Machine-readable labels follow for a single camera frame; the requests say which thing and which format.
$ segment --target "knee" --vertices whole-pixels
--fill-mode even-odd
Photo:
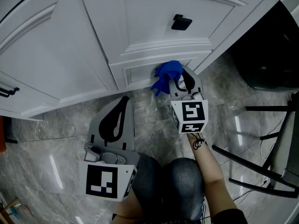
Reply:
[[[167,185],[183,195],[189,195],[197,191],[203,191],[204,182],[198,164],[193,159],[179,158],[165,166],[164,173]]]

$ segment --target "marble floor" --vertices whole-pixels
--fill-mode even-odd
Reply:
[[[209,147],[221,148],[262,165],[259,136],[279,130],[284,112],[247,112],[246,105],[285,105],[289,93],[251,89],[239,76],[226,53],[205,69],[202,79],[209,101],[209,122],[204,130]],[[18,144],[7,143],[0,154],[0,190],[7,201],[18,197],[31,212],[23,211],[25,224],[107,224],[113,203],[78,196],[78,162],[84,158],[84,144],[92,117],[110,101],[127,95],[134,102],[135,147],[137,152],[165,165],[178,157],[193,158],[186,135],[180,135],[169,116],[166,96],[155,97],[150,88],[99,98],[43,114],[43,122],[12,120]],[[263,142],[267,157],[275,139]],[[229,177],[262,184],[265,177],[215,153],[232,198],[247,190],[228,182]],[[61,182],[53,171],[55,163]],[[260,215],[273,196],[251,192],[236,200],[248,222]]]

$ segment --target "black trash can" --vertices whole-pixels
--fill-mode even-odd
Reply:
[[[254,89],[299,90],[299,27],[278,2],[231,48],[234,62]]]

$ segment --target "black drawer handle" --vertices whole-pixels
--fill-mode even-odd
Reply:
[[[18,87],[15,87],[13,91],[12,90],[7,91],[7,90],[4,90],[4,89],[0,88],[0,96],[7,98],[10,95],[14,95],[16,93],[16,91],[19,91],[19,90],[20,89]]]

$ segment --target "black chair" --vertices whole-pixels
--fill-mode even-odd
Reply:
[[[299,195],[299,93],[292,95],[292,101],[288,106],[247,106],[247,111],[284,111],[287,112],[278,133],[269,134],[260,137],[261,140],[277,137],[277,140],[264,165],[258,166],[243,158],[240,158],[230,152],[227,152],[215,145],[212,149],[231,160],[250,168],[268,178],[270,183],[266,188],[256,185],[240,182],[229,178],[229,181],[243,186],[245,188],[263,192],[275,196],[297,198]],[[294,191],[284,191],[274,189],[275,183],[279,182],[288,187],[294,188]]]

